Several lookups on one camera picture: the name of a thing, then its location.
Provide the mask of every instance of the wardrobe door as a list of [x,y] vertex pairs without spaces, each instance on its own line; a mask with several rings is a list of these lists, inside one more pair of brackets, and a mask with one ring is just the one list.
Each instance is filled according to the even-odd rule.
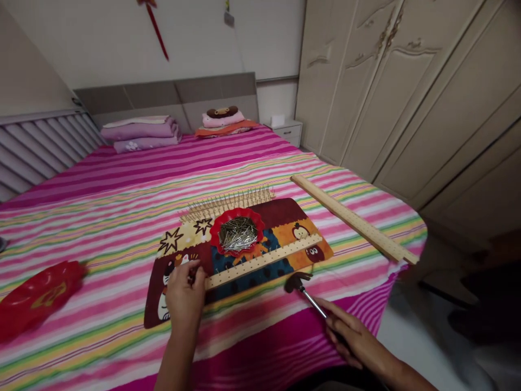
[[302,145],[319,153],[356,0],[308,0],[295,118]]
[[358,3],[320,152],[332,164],[342,160],[400,5],[389,0]]
[[516,0],[485,6],[492,20],[468,51],[455,51],[446,70],[461,57],[457,71],[440,75],[443,82],[433,86],[375,181],[416,209],[521,115],[521,7]]
[[406,0],[341,165],[373,181],[483,0]]
[[448,185],[423,213],[482,242],[521,228],[521,121]]

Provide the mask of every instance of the pile of nails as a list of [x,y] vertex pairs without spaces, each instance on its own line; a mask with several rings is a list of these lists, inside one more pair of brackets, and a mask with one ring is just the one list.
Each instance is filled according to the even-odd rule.
[[236,217],[221,226],[219,241],[225,252],[236,253],[254,244],[257,234],[257,228],[251,218]]

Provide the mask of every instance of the pink striped bedspread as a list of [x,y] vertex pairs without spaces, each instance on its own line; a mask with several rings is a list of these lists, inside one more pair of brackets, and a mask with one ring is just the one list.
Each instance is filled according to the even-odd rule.
[[71,200],[121,187],[300,152],[266,126],[226,137],[184,135],[178,145],[118,155],[102,146],[75,166],[0,205],[0,210]]
[[[387,260],[291,182],[295,173],[305,173],[393,240],[421,253],[427,230],[414,210],[349,170],[295,151],[0,210],[0,232],[10,240],[0,254],[0,298],[58,262],[81,260],[88,268],[83,288],[63,308],[38,329],[0,345],[0,389],[152,389],[170,333],[168,322],[143,327],[159,238],[180,225],[191,201],[261,185],[272,187],[278,198],[296,200],[334,251],[328,261],[304,269],[314,274],[306,289],[335,301],[376,333],[405,265]],[[325,339],[322,319],[298,293],[284,292],[284,281],[205,307],[195,389],[283,390],[341,363]]]

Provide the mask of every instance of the white wall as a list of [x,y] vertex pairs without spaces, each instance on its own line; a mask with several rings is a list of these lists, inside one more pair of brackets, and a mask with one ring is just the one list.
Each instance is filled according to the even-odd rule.
[[74,108],[73,96],[0,4],[0,116]]
[[[224,0],[157,0],[170,61],[134,0],[2,1],[71,89],[243,71],[257,79],[298,74],[305,0],[231,0],[235,29],[224,24]],[[292,117],[294,89],[260,87],[261,118]]]

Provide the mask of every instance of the white nightstand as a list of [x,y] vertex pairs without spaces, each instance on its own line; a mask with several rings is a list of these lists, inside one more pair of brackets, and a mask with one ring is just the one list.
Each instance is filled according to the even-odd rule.
[[268,128],[271,128],[273,132],[278,134],[280,137],[286,139],[288,142],[296,146],[300,147],[300,136],[302,133],[302,122],[295,121],[293,119],[286,119],[284,125],[280,125],[277,127],[271,127],[266,125]]

